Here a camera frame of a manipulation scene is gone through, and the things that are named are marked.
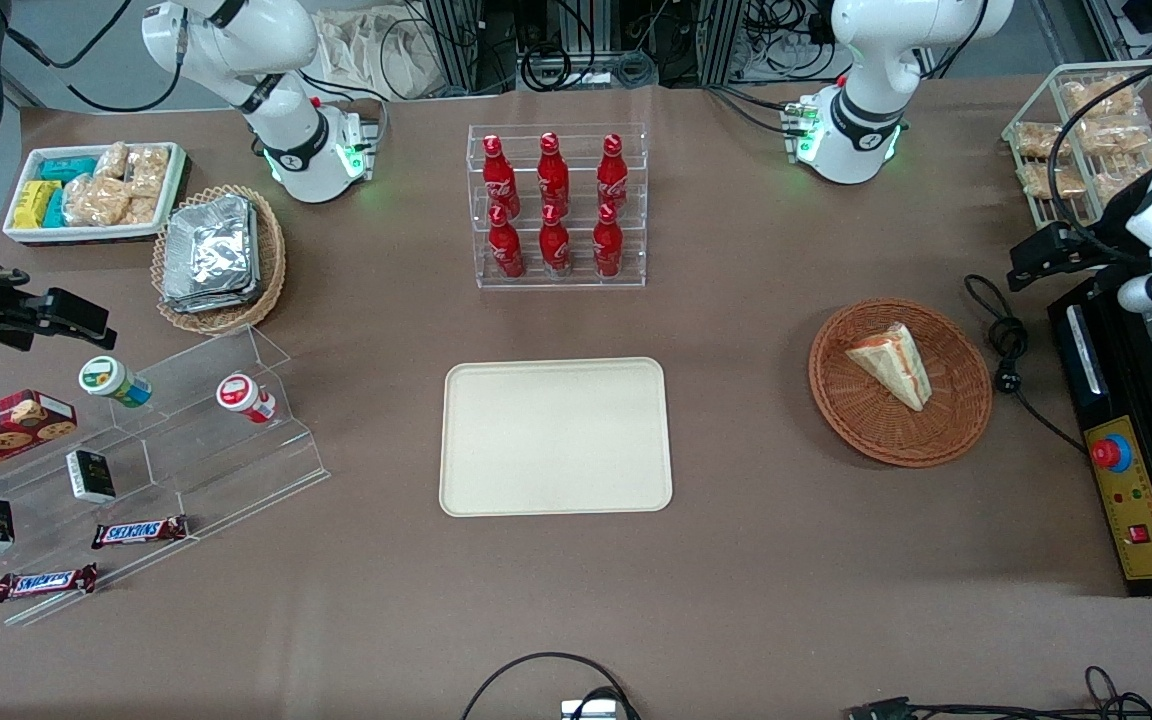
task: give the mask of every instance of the wicker basket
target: wicker basket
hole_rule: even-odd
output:
[[[902,404],[846,355],[847,348],[904,323],[918,343],[932,397],[922,414]],[[993,389],[980,353],[945,314],[908,300],[865,300],[829,318],[808,362],[812,395],[829,425],[856,450],[905,468],[955,460],[980,439]]]
[[[200,205],[203,202],[212,202],[221,195],[242,195],[251,200],[256,206],[256,242],[260,247],[260,278],[265,288],[262,296],[257,297],[251,305],[220,306],[218,310],[206,310],[204,313],[177,313],[166,306],[165,302],[159,302],[159,314],[168,319],[168,323],[183,331],[191,331],[202,334],[227,333],[241,325],[256,325],[270,314],[274,309],[278,296],[283,291],[283,280],[287,278],[287,247],[283,243],[283,228],[279,227],[278,218],[274,218],[274,210],[270,209],[270,203],[265,202],[260,194],[247,187],[235,187],[223,184],[210,187],[207,190],[187,197],[180,206]],[[162,296],[162,256],[166,247],[166,228],[159,232],[159,237],[154,241],[154,264],[150,266],[150,281],[154,283],[154,290]]]

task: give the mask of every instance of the red bottle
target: red bottle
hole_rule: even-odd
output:
[[[621,210],[626,205],[626,181],[630,169],[621,159],[621,136],[609,135],[602,138],[602,162],[598,164],[598,204],[611,202]]]
[[[522,210],[522,202],[518,200],[518,183],[513,179],[513,167],[500,150],[500,138],[494,135],[484,137],[483,150],[486,152],[483,182],[488,187],[488,197],[493,205],[506,209],[509,219],[515,219]]]
[[[488,220],[492,220],[492,232],[488,232],[488,242],[492,243],[492,256],[497,265],[500,265],[500,273],[507,278],[522,278],[526,273],[526,265],[522,263],[522,245],[518,243],[518,232],[513,229],[506,209],[493,205],[488,210]]]
[[[540,162],[536,165],[536,176],[540,179],[541,205],[553,205],[559,218],[566,217],[571,183],[567,179],[567,161],[558,152],[558,136],[553,132],[540,136]]]
[[[567,228],[556,206],[545,205],[540,211],[540,257],[545,259],[545,273],[552,278],[570,275],[573,260],[567,243]]]
[[[598,223],[594,225],[594,265],[599,278],[614,278],[621,272],[621,247],[626,234],[616,223],[616,209],[611,202],[598,206]]]

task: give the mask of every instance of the wire basket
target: wire basket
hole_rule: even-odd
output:
[[[846,355],[863,338],[904,323],[932,382],[922,414],[910,410]],[[856,450],[892,465],[929,468],[980,439],[993,407],[980,353],[945,314],[909,300],[865,300],[838,310],[817,333],[808,361],[812,396]]]
[[[217,310],[205,310],[202,313],[177,313],[165,302],[159,301],[159,314],[168,319],[168,323],[182,331],[189,331],[210,336],[227,333],[242,325],[256,325],[270,314],[274,309],[278,296],[283,293],[283,280],[287,278],[287,247],[283,242],[283,228],[274,218],[274,210],[270,203],[260,197],[259,192],[248,187],[223,184],[210,187],[207,190],[187,197],[180,203],[180,207],[185,205],[202,205],[204,202],[212,202],[223,195],[241,195],[256,206],[256,242],[260,248],[260,275],[265,283],[262,296],[250,305],[220,306]],[[159,236],[154,241],[154,263],[150,265],[150,282],[154,283],[154,290],[162,296],[162,258],[166,250],[166,228],[159,230]]]

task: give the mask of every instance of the beige tray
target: beige tray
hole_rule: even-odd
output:
[[[654,511],[672,495],[657,361],[471,363],[447,374],[448,515]]]

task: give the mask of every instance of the red lid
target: red lid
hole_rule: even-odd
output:
[[[247,396],[251,395],[253,388],[255,382],[252,382],[251,378],[242,373],[234,373],[225,378],[220,382],[220,387],[215,388],[215,400],[219,400],[220,404],[225,407],[242,406]]]

